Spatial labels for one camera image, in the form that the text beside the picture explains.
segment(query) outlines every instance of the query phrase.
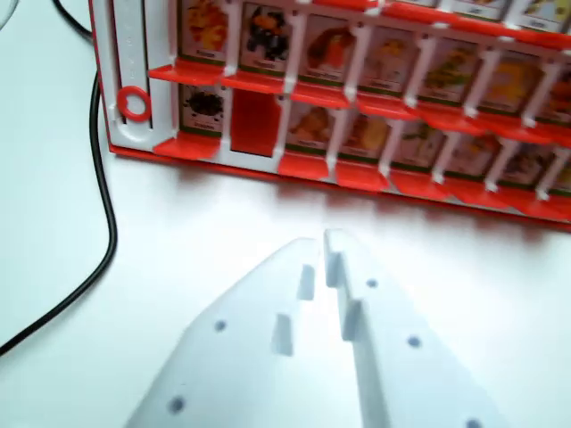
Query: red plastic slot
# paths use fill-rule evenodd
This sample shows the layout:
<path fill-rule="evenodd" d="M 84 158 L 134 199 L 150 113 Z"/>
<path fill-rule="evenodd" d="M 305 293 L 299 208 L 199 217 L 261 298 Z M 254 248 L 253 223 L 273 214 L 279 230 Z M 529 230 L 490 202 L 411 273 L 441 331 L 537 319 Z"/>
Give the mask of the red plastic slot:
<path fill-rule="evenodd" d="M 543 136 L 550 141 L 571 148 L 571 129 L 558 125 L 537 122 L 534 133 Z"/>
<path fill-rule="evenodd" d="M 284 80 L 265 74 L 238 70 L 235 75 L 222 78 L 222 85 L 262 94 L 281 94 L 284 89 Z"/>
<path fill-rule="evenodd" d="M 365 12 L 372 7 L 377 7 L 377 2 L 374 0 L 314 0 L 313 4 L 361 12 Z"/>
<path fill-rule="evenodd" d="M 418 117 L 400 98 L 382 95 L 357 94 L 357 107 L 365 114 L 375 114 L 389 119 L 413 120 Z"/>
<path fill-rule="evenodd" d="M 550 201 L 540 201 L 535 192 L 501 187 L 498 197 L 529 217 L 564 221 L 567 215 L 558 211 Z"/>
<path fill-rule="evenodd" d="M 567 220 L 571 221 L 571 197 L 552 194 L 549 204 L 555 210 L 561 212 Z"/>
<path fill-rule="evenodd" d="M 297 82 L 292 93 L 292 100 L 329 109 L 349 108 L 349 100 L 345 97 L 342 86 L 322 86 Z"/>
<path fill-rule="evenodd" d="M 277 141 L 281 110 L 273 94 L 236 89 L 230 126 L 231 149 L 271 156 Z"/>
<path fill-rule="evenodd" d="M 320 180 L 329 176 L 325 158 L 286 152 L 277 167 L 281 176 Z"/>
<path fill-rule="evenodd" d="M 459 200 L 468 205 L 507 210 L 509 205 L 498 198 L 496 193 L 488 192 L 483 183 L 446 178 L 444 186 Z"/>
<path fill-rule="evenodd" d="M 153 152 L 161 156 L 197 161 L 213 158 L 219 147 L 219 138 L 178 132 L 176 137 L 156 145 Z"/>
<path fill-rule="evenodd" d="M 389 183 L 377 167 L 338 161 L 335 165 L 337 184 L 367 192 L 381 192 Z"/>
<path fill-rule="evenodd" d="M 550 137 L 538 132 L 535 128 L 525 128 L 521 119 L 517 117 L 480 113 L 475 121 L 483 129 L 489 129 L 504 138 L 532 144 L 551 143 Z"/>
<path fill-rule="evenodd" d="M 384 16 L 400 18 L 407 21 L 423 22 L 425 24 L 432 24 L 433 22 L 446 22 L 452 24 L 458 20 L 458 15 L 456 13 L 443 12 L 431 7 L 400 2 L 387 4 L 383 9 L 382 14 Z"/>
<path fill-rule="evenodd" d="M 432 201 L 444 201 L 450 196 L 450 191 L 435 183 L 429 174 L 392 170 L 389 179 L 399 192 L 408 196 Z"/>
<path fill-rule="evenodd" d="M 420 102 L 417 110 L 419 116 L 432 128 L 458 131 L 472 136 L 480 136 L 485 132 L 478 121 L 465 116 L 460 107 Z"/>
<path fill-rule="evenodd" d="M 149 77 L 185 85 L 216 85 L 220 82 L 222 71 L 223 68 L 218 65 L 176 59 L 174 66 L 165 65 L 150 70 Z"/>

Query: character picture card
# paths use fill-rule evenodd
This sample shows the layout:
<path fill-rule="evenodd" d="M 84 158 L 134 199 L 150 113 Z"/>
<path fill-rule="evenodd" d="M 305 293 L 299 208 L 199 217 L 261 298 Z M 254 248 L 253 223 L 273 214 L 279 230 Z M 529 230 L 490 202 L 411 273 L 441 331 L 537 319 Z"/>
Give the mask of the character picture card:
<path fill-rule="evenodd" d="M 377 164 L 391 127 L 385 118 L 359 113 L 347 140 L 339 149 L 339 159 Z"/>
<path fill-rule="evenodd" d="M 286 74 L 292 26 L 279 7 L 244 3 L 240 40 L 241 70 L 283 77 Z"/>
<path fill-rule="evenodd" d="M 218 86 L 178 86 L 180 129 L 202 136 L 222 136 L 224 99 Z"/>
<path fill-rule="evenodd" d="M 452 152 L 444 175 L 483 181 L 500 150 L 501 144 L 494 134 L 463 134 Z"/>
<path fill-rule="evenodd" d="M 228 17 L 224 0 L 178 0 L 178 56 L 224 65 Z"/>
<path fill-rule="evenodd" d="M 478 67 L 477 44 L 444 38 L 434 50 L 418 99 L 458 106 Z"/>
<path fill-rule="evenodd" d="M 445 139 L 440 129 L 430 127 L 423 120 L 406 122 L 391 167 L 429 172 Z"/>
<path fill-rule="evenodd" d="M 456 0 L 455 13 L 484 21 L 499 21 L 510 4 L 509 0 Z"/>
<path fill-rule="evenodd" d="M 569 0 L 530 0 L 519 25 L 539 31 L 559 33 L 567 26 L 570 13 Z"/>
<path fill-rule="evenodd" d="M 519 115 L 542 75 L 540 57 L 506 51 L 490 77 L 478 110 Z"/>
<path fill-rule="evenodd" d="M 553 147 L 550 145 L 521 143 L 509 158 L 498 184 L 533 189 L 549 167 L 553 156 Z"/>
<path fill-rule="evenodd" d="M 571 63 L 563 67 L 535 119 L 542 123 L 571 126 Z"/>
<path fill-rule="evenodd" d="M 417 52 L 412 31 L 376 27 L 365 58 L 359 90 L 401 96 L 414 68 Z"/>
<path fill-rule="evenodd" d="M 329 109 L 293 102 L 285 148 L 325 156 L 334 124 Z"/>
<path fill-rule="evenodd" d="M 565 167 L 559 172 L 550 193 L 571 196 L 571 160 L 568 160 Z"/>
<path fill-rule="evenodd" d="M 355 36 L 349 21 L 310 15 L 302 49 L 299 80 L 342 86 L 352 58 Z"/>

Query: black wire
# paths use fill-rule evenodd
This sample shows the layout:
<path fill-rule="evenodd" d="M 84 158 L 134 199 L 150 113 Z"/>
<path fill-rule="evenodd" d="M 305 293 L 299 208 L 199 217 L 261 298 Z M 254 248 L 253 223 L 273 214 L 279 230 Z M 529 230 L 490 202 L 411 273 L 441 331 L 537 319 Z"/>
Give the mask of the black wire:
<path fill-rule="evenodd" d="M 59 0 L 54 0 L 55 7 L 66 19 L 66 21 L 82 36 L 86 37 L 87 34 L 91 37 L 91 33 L 78 24 L 65 9 L 62 8 Z M 12 337 L 8 342 L 0 347 L 0 357 L 14 349 L 20 343 L 25 341 L 37 330 L 49 323 L 52 319 L 60 315 L 66 308 L 69 307 L 75 300 L 77 300 L 84 292 L 86 292 L 112 262 L 115 251 L 117 250 L 117 222 L 115 221 L 115 214 L 113 212 L 113 205 L 111 197 L 109 196 L 109 189 L 105 181 L 105 173 L 103 171 L 103 160 L 101 159 L 101 151 L 99 148 L 99 132 L 97 129 L 97 122 L 99 119 L 99 100 L 101 99 L 101 89 L 99 88 L 99 80 L 97 74 L 93 82 L 93 89 L 91 91 L 91 103 L 89 105 L 89 141 L 91 142 L 91 154 L 93 156 L 93 165 L 95 168 L 95 176 L 97 177 L 97 185 L 99 186 L 99 194 L 103 202 L 105 216 L 107 217 L 107 228 L 109 229 L 109 243 L 107 244 L 107 251 L 102 260 L 95 270 L 88 276 L 83 283 L 79 285 L 70 295 L 58 303 L 53 309 L 43 315 L 34 323 L 28 325 L 21 332 Z"/>
<path fill-rule="evenodd" d="M 91 41 L 92 37 L 91 31 L 89 31 L 83 25 L 77 22 L 77 20 L 73 18 L 68 11 L 65 10 L 65 8 L 60 3 L 60 0 L 52 0 L 52 2 L 54 3 L 57 12 L 60 13 L 60 15 L 67 21 L 67 23 L 70 24 L 73 27 L 73 29 L 75 29 L 79 33 L 80 36 L 88 38 L 89 41 Z"/>

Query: red ring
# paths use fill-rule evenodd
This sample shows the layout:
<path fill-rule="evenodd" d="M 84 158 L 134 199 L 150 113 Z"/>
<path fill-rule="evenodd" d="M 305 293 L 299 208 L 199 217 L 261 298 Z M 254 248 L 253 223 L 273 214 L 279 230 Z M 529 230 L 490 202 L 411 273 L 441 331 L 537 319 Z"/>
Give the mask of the red ring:
<path fill-rule="evenodd" d="M 127 108 L 127 97 L 129 95 L 136 95 L 145 104 L 145 111 L 136 114 Z M 151 118 L 151 98 L 143 89 L 138 86 L 124 86 L 117 94 L 117 105 L 119 106 L 120 113 L 127 119 L 134 120 L 135 122 L 145 122 Z"/>

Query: white table surface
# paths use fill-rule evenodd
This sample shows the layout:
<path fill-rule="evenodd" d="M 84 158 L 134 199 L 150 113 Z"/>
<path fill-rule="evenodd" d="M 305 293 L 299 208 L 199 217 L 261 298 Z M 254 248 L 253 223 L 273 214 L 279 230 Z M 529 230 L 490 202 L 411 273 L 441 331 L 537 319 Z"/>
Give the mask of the white table surface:
<path fill-rule="evenodd" d="M 88 24 L 87 2 L 64 4 Z M 107 230 L 87 130 L 92 46 L 51 2 L 23 1 L 0 31 L 0 58 L 5 342 L 91 272 Z M 513 427 L 569 426 L 571 235 L 106 150 L 104 163 L 117 256 L 92 292 L 0 359 L 1 427 L 124 425 L 202 309 L 279 246 L 331 226 L 386 263 Z M 349 355 L 322 283 L 306 322 Z M 350 362 L 337 369 L 332 378 L 353 375 Z M 355 403 L 354 389 L 344 394 Z M 312 411 L 358 417 L 354 406 Z"/>

